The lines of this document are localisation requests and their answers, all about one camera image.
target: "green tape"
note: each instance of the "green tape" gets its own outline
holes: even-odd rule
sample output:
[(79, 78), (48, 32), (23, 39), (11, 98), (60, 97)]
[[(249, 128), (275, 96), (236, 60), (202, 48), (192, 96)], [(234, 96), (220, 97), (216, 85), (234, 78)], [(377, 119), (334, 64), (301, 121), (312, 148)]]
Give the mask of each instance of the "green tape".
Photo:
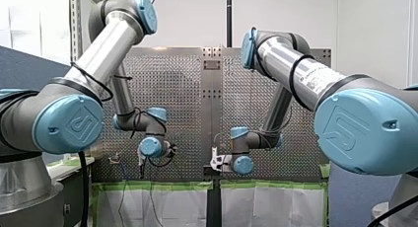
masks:
[(94, 186), (92, 186), (92, 196), (90, 197), (92, 202), (92, 218), (93, 218), (93, 227), (98, 226), (98, 202), (99, 202), (99, 189), (94, 189)]
[[(118, 183), (103, 183), (93, 184), (92, 189), (100, 191), (108, 190), (123, 190), (125, 182)], [(149, 182), (149, 181), (128, 181), (126, 183), (126, 189), (129, 190), (166, 190), (166, 191), (177, 191), (177, 190), (208, 190), (212, 189), (212, 182), (190, 182), (190, 183), (160, 183), (160, 182)]]
[(328, 226), (328, 185), (323, 190), (323, 227)]
[(331, 165), (330, 164), (321, 164), (319, 165), (320, 174), (322, 175), (323, 179), (328, 179), (329, 174), (331, 172)]
[(326, 189), (327, 183), (294, 183), (280, 181), (221, 181), (221, 189), (250, 189), (250, 188), (278, 188), (278, 189)]

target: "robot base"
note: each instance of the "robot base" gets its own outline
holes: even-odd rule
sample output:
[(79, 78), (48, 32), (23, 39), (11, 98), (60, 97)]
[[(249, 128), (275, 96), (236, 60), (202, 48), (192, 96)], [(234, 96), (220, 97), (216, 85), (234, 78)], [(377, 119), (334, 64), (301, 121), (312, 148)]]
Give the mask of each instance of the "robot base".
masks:
[(1, 227), (64, 226), (63, 185), (56, 184), (49, 196), (0, 212)]
[(0, 227), (64, 226), (64, 192), (39, 156), (0, 164)]

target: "white wall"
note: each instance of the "white wall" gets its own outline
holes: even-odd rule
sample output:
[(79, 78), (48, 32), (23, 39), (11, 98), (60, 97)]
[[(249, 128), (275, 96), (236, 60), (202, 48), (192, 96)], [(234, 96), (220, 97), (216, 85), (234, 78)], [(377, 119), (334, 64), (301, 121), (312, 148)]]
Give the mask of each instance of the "white wall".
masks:
[(0, 0), (1, 46), (69, 64), (69, 30), (69, 0)]
[[(252, 26), (294, 32), (336, 49), (337, 0), (233, 0), (233, 46)], [(226, 44), (226, 0), (157, 0), (158, 32), (140, 46)]]
[(338, 71), (407, 86), (411, 2), (338, 0)]

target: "robotic arm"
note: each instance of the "robotic arm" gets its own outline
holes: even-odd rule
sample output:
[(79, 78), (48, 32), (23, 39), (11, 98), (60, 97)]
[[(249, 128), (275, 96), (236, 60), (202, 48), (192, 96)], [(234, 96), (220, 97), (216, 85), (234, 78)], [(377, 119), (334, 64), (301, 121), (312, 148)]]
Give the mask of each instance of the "robotic arm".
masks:
[[(263, 129), (279, 127), (292, 95), (314, 112), (319, 146), (341, 168), (390, 176), (418, 167), (418, 92), (414, 88), (399, 90), (367, 75), (344, 76), (315, 61), (306, 41), (293, 34), (252, 29), (244, 37), (242, 64), (280, 83)], [(249, 173), (248, 148), (262, 141), (242, 127), (232, 128), (231, 135), (232, 169), (242, 173), (239, 159), (245, 156), (242, 166)]]
[(100, 94), (106, 84), (114, 91), (110, 94), (115, 128), (145, 131), (146, 138), (139, 145), (145, 156), (167, 153), (171, 145), (164, 141), (166, 110), (135, 110), (122, 64), (132, 45), (157, 30), (150, 0), (105, 0), (92, 11), (89, 27), (92, 45), (63, 78), (52, 79), (36, 96), (4, 111), (0, 155), (76, 153), (88, 148), (103, 129)]
[[(40, 155), (89, 148), (103, 130), (103, 101), (113, 100), (115, 128), (146, 132), (140, 157), (174, 154), (165, 140), (166, 110), (135, 109), (122, 65), (131, 46), (157, 30), (151, 1), (104, 0), (92, 11), (89, 27), (93, 43), (64, 77), (40, 92), (0, 90), (2, 226), (63, 226), (62, 185), (51, 183)], [(105, 100), (103, 89), (110, 95)]]

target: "small object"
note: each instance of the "small object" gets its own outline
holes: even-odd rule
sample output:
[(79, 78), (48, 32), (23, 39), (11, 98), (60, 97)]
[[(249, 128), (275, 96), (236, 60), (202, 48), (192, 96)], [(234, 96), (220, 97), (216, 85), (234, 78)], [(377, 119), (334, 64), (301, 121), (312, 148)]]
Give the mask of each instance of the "small object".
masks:
[(110, 164), (111, 165), (118, 165), (118, 164), (120, 164), (120, 156), (119, 156), (119, 153), (116, 152), (116, 154), (114, 154), (113, 156), (110, 156), (108, 158), (108, 160), (110, 161)]

